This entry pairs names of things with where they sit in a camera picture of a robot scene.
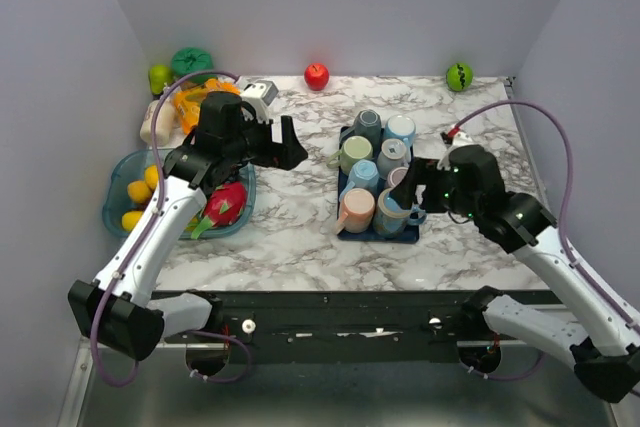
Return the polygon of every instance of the gray floor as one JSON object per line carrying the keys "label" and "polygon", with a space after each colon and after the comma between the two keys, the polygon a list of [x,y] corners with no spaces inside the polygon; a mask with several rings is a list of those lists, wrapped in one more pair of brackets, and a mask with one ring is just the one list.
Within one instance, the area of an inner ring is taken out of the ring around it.
{"label": "gray floor", "polygon": [[[104,352],[124,374],[130,361]],[[500,371],[526,369],[535,353],[511,347]],[[610,408],[572,372],[547,359],[532,378],[483,381],[458,365],[429,363],[258,366],[233,385],[190,379],[181,349],[157,349],[134,384],[89,382],[80,425],[606,427]]]}

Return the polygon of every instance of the marble countertop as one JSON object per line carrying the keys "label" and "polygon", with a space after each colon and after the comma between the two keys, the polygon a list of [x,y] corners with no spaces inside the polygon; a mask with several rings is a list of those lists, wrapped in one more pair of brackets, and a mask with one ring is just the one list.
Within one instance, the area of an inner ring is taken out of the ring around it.
{"label": "marble countertop", "polygon": [[[415,245],[345,242],[331,233],[337,212],[337,172],[325,159],[337,150],[340,127],[362,109],[383,121],[403,113],[417,124],[415,155],[440,157],[439,133],[488,103],[506,99],[501,79],[474,79],[453,93],[437,77],[333,77],[310,92],[301,77],[267,77],[280,89],[271,106],[294,118],[309,159],[293,171],[256,168],[257,198],[251,221],[237,234],[180,241],[157,289],[209,290],[447,290],[544,289],[522,264],[484,239],[472,223],[430,215]],[[515,119],[508,107],[476,117],[465,131],[491,150],[507,188],[536,195]]]}

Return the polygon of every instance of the mug handle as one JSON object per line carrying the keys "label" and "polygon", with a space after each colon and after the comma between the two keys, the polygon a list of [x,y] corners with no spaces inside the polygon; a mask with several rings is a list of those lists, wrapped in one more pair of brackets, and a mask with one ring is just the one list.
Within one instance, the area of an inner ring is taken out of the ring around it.
{"label": "mug handle", "polygon": [[347,138],[349,136],[349,134],[351,134],[353,131],[355,130],[355,126],[351,126],[348,129],[345,129],[344,131],[340,132],[340,142],[342,142],[345,138]]}
{"label": "mug handle", "polygon": [[413,207],[411,207],[411,214],[418,214],[418,218],[413,219],[409,217],[409,220],[407,221],[408,225],[422,225],[424,224],[424,221],[427,220],[427,213],[418,205],[414,205]]}
{"label": "mug handle", "polygon": [[336,223],[333,224],[334,234],[338,235],[340,232],[342,232],[342,229],[344,229],[344,223],[347,221],[347,217],[349,217],[349,214],[347,214],[346,212],[342,212],[342,215],[338,217]]}
{"label": "mug handle", "polygon": [[407,147],[407,153],[404,154],[404,160],[407,163],[406,166],[408,166],[411,163],[411,144],[409,144],[409,139],[406,137],[402,139],[402,142],[404,142],[404,145]]}
{"label": "mug handle", "polygon": [[344,199],[344,196],[347,195],[347,192],[349,192],[355,186],[356,186],[356,184],[354,182],[349,181],[347,183],[347,186],[344,189],[342,189],[342,192],[340,192],[340,197],[338,197],[338,201],[342,202],[342,199]]}
{"label": "mug handle", "polygon": [[342,153],[342,149],[339,149],[337,152],[334,152],[327,159],[327,167],[330,169],[335,169],[340,167],[340,154]]}

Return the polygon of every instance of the mug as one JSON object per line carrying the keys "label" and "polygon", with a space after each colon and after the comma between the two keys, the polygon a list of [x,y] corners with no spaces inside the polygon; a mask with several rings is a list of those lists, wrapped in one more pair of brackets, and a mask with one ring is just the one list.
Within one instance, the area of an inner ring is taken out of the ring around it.
{"label": "mug", "polygon": [[354,164],[363,159],[373,157],[373,147],[364,137],[354,135],[344,141],[342,147],[337,152],[331,154],[327,159],[327,166],[331,168],[340,167],[342,171],[349,175]]}
{"label": "mug", "polygon": [[[385,189],[378,197],[376,213],[373,216],[373,230],[378,235],[386,238],[397,237],[402,233],[407,225],[422,224],[427,215],[420,208],[414,205],[411,210],[404,210],[389,197],[391,189]],[[411,214],[418,214],[417,218],[412,218]]]}
{"label": "mug", "polygon": [[361,110],[356,119],[353,121],[353,125],[343,131],[340,134],[340,140],[344,139],[347,135],[354,133],[367,139],[373,150],[380,148],[382,142],[382,121],[380,116],[374,110]]}
{"label": "mug", "polygon": [[358,188],[350,190],[340,202],[340,215],[333,226],[334,233],[339,234],[343,229],[352,234],[364,232],[375,210],[376,200],[371,192]]}
{"label": "mug", "polygon": [[384,183],[384,188],[393,189],[396,187],[400,182],[402,182],[404,176],[407,175],[407,170],[409,170],[409,167],[396,167],[389,172],[389,175],[387,175],[387,181]]}
{"label": "mug", "polygon": [[396,167],[407,165],[407,146],[399,139],[387,139],[382,143],[378,155],[378,173],[383,179]]}
{"label": "mug", "polygon": [[400,139],[407,146],[407,162],[411,161],[411,146],[416,138],[416,124],[406,115],[394,115],[389,117],[384,127],[382,141],[387,139]]}
{"label": "mug", "polygon": [[338,200],[342,201],[345,194],[354,187],[368,190],[372,194],[376,193],[378,189],[378,168],[376,164],[370,160],[359,160],[356,162],[351,172],[349,172],[349,180],[340,193]]}

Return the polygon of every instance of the white wall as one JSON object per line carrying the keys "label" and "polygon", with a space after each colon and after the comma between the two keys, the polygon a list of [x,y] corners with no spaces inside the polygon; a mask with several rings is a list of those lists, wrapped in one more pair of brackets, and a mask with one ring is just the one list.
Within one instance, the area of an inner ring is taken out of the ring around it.
{"label": "white wall", "polygon": [[[518,97],[553,110],[575,152],[569,212],[573,242],[640,307],[640,0],[561,0],[518,74]],[[536,113],[523,112],[550,202],[565,181],[562,144]]]}
{"label": "white wall", "polygon": [[153,62],[201,46],[240,73],[513,74],[558,0],[118,0]]}
{"label": "white wall", "polygon": [[147,63],[116,0],[0,0],[0,425],[55,425],[79,333],[66,295],[113,245],[109,172]]}

